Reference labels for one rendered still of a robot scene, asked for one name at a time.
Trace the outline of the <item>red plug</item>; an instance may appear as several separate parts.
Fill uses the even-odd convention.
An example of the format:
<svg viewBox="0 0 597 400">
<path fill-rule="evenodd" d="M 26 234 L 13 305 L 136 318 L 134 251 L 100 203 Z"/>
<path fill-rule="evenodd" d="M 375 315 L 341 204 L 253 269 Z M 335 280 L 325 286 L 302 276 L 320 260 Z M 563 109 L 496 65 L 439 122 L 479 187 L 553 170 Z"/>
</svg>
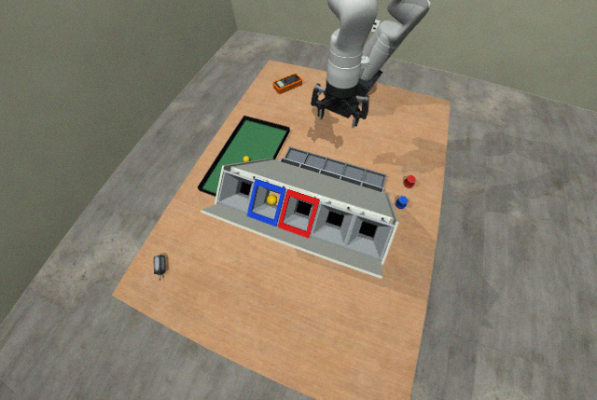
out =
<svg viewBox="0 0 597 400">
<path fill-rule="evenodd" d="M 415 181 L 416 178 L 413 175 L 409 175 L 407 179 L 404 180 L 404 186 L 406 188 L 412 188 L 414 186 Z"/>
</svg>

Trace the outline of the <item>red square frame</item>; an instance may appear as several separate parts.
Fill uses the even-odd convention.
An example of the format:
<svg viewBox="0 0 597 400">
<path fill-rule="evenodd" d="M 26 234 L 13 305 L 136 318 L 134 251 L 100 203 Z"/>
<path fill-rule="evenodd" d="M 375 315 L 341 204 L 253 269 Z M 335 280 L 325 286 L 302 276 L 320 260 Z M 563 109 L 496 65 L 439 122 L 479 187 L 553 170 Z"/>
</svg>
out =
<svg viewBox="0 0 597 400">
<path fill-rule="evenodd" d="M 289 197 L 293 197 L 293 198 L 296 198 L 296 199 L 299 199 L 299 200 L 305 200 L 307 202 L 310 202 L 310 203 L 314 204 L 313 209 L 312 209 L 311 219 L 310 219 L 307 231 L 305 231 L 303 229 L 300 229 L 300 228 L 295 228 L 295 227 L 292 227 L 292 226 L 289 226 L 289 225 L 283 223 L 284 222 L 284 218 L 285 218 L 285 212 L 286 212 L 287 204 L 288 204 L 288 201 L 289 201 Z M 320 200 L 317 199 L 317 198 L 313 198 L 313 197 L 310 197 L 310 196 L 298 193 L 296 191 L 287 189 L 286 195 L 285 195 L 285 202 L 284 202 L 283 210 L 282 210 L 282 213 L 281 213 L 281 216 L 280 216 L 278 228 L 282 228 L 284 230 L 296 233 L 296 234 L 298 234 L 300 236 L 309 238 L 311 230 L 312 230 L 313 220 L 315 218 L 315 214 L 316 214 L 316 211 L 317 211 L 317 208 L 318 208 L 319 201 Z"/>
</svg>

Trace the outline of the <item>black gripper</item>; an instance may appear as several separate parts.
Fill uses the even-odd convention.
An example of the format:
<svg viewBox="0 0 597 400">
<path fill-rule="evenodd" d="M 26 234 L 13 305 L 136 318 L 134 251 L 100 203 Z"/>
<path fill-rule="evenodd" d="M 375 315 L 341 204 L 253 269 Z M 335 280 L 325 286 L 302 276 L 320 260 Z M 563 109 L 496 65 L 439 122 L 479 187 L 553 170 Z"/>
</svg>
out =
<svg viewBox="0 0 597 400">
<path fill-rule="evenodd" d="M 312 101 L 311 106 L 317 107 L 317 116 L 319 119 L 322 119 L 324 116 L 325 108 L 329 105 L 333 105 L 333 107 L 338 107 L 340 109 L 347 109 L 347 111 L 353 115 L 353 125 L 358 125 L 359 118 L 366 119 L 368 115 L 368 102 L 369 96 L 365 95 L 364 97 L 357 95 L 357 88 L 358 83 L 349 89 L 339 89 L 333 87 L 326 81 L 326 87 L 323 88 L 319 83 L 317 83 L 312 92 Z M 326 96 L 323 100 L 319 101 L 318 96 L 324 93 Z M 331 96 L 333 95 L 333 96 Z M 317 97 L 317 100 L 316 100 Z M 339 97 L 339 98 L 336 98 Z M 348 97 L 348 98 L 347 98 Z M 357 103 L 359 102 L 360 106 L 362 106 L 362 111 L 358 108 Z M 343 107 L 343 106 L 344 107 Z M 322 109 L 323 108 L 323 109 Z"/>
</svg>

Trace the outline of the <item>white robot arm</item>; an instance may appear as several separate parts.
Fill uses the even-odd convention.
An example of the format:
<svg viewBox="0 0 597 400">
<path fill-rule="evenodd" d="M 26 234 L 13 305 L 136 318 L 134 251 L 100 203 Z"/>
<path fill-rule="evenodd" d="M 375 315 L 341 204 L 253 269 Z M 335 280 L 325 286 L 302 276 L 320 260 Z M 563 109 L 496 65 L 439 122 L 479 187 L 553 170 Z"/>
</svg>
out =
<svg viewBox="0 0 597 400">
<path fill-rule="evenodd" d="M 399 23 L 381 22 L 364 46 L 377 17 L 377 0 L 327 0 L 327 4 L 340 28 L 330 38 L 326 80 L 339 89 L 354 87 L 359 78 L 372 79 L 431 7 L 429 0 L 390 0 L 387 10 Z"/>
</svg>

